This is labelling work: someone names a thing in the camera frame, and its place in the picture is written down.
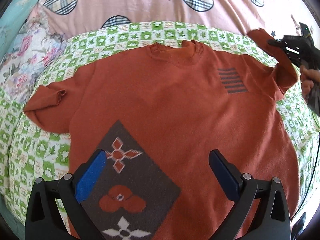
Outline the person's right hand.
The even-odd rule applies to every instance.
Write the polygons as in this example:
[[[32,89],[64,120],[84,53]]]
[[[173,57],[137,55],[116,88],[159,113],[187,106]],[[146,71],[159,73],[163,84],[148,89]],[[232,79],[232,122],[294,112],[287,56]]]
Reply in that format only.
[[[305,101],[307,101],[314,84],[320,81],[320,73],[319,70],[307,69],[304,65],[300,66],[299,71],[302,97]]]

